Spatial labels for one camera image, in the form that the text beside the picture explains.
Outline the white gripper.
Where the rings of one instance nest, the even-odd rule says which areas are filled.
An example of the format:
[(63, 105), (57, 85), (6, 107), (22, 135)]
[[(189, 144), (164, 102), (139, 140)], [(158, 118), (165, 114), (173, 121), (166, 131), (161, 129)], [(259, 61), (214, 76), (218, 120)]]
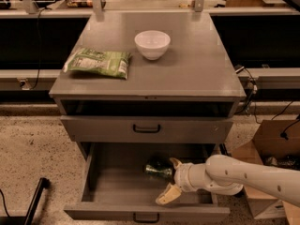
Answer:
[(205, 188), (205, 165), (182, 163), (175, 157), (170, 158), (170, 162), (175, 168), (174, 182), (169, 183), (165, 190), (158, 195), (156, 203), (165, 205), (179, 198), (183, 192), (194, 192)]

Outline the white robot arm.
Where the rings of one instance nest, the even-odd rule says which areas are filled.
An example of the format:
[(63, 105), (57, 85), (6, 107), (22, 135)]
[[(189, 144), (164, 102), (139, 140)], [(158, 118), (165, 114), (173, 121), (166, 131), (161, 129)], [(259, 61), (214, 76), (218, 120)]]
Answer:
[(300, 206), (299, 171), (247, 163), (224, 155), (213, 155), (200, 164), (182, 163), (174, 157), (170, 161), (175, 169), (174, 183), (157, 197), (159, 205), (171, 203), (183, 192), (204, 189), (215, 194), (235, 195), (247, 186)]

